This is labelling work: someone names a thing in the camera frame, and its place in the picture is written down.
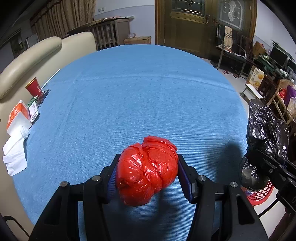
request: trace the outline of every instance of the wall outlet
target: wall outlet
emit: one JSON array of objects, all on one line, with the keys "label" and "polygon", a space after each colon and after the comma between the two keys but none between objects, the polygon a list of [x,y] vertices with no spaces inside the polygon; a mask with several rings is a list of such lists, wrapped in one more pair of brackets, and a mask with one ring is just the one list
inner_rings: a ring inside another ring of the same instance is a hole
[{"label": "wall outlet", "polygon": [[101,7],[98,9],[98,12],[105,11],[105,9],[106,9],[105,7]]}]

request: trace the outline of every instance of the cardboard carton with orange print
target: cardboard carton with orange print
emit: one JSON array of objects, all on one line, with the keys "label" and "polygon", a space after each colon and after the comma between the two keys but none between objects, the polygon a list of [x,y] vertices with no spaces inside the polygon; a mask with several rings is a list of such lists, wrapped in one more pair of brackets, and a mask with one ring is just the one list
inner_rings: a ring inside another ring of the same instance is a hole
[{"label": "cardboard carton with orange print", "polygon": [[264,72],[253,65],[246,82],[247,84],[251,84],[257,90],[263,78]]}]

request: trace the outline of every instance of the beige sofa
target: beige sofa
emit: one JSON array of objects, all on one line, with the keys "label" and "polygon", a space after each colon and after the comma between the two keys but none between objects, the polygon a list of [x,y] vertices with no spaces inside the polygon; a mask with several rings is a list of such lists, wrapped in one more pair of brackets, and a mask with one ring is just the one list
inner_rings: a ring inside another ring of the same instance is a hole
[{"label": "beige sofa", "polygon": [[[94,36],[90,32],[72,35],[65,39],[59,37],[47,38],[31,48],[27,49],[11,62],[0,74],[0,156],[2,148],[9,138],[6,132],[8,116],[12,108],[23,100],[28,103],[32,98],[25,89],[26,84],[33,78],[37,78],[42,86],[58,69],[96,51]],[[15,193],[14,185],[3,160],[0,161],[0,212],[3,215],[14,216],[27,227],[28,232],[32,224],[28,221],[19,199]]]}]

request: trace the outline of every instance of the door glass panel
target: door glass panel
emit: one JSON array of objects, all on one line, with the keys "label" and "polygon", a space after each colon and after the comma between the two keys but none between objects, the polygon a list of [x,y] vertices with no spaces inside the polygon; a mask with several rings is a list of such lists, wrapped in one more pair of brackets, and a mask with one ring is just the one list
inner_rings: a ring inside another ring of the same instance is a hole
[{"label": "door glass panel", "polygon": [[217,15],[222,24],[243,29],[245,16],[244,0],[219,0]]},{"label": "door glass panel", "polygon": [[172,10],[205,15],[205,0],[172,0]]}]

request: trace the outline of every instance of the blue bed sheet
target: blue bed sheet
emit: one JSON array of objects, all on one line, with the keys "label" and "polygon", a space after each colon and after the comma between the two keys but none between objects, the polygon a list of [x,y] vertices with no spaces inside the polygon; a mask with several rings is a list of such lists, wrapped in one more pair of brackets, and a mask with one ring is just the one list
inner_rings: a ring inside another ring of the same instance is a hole
[{"label": "blue bed sheet", "polygon": [[[34,224],[61,181],[85,182],[148,135],[169,139],[199,174],[238,181],[246,112],[228,80],[194,55],[157,45],[114,47],[64,67],[46,88],[25,144],[28,167],[13,176]],[[104,206],[114,241],[186,240],[194,210],[177,178],[147,205],[128,207],[117,196]],[[81,204],[79,220],[85,240]]]}]

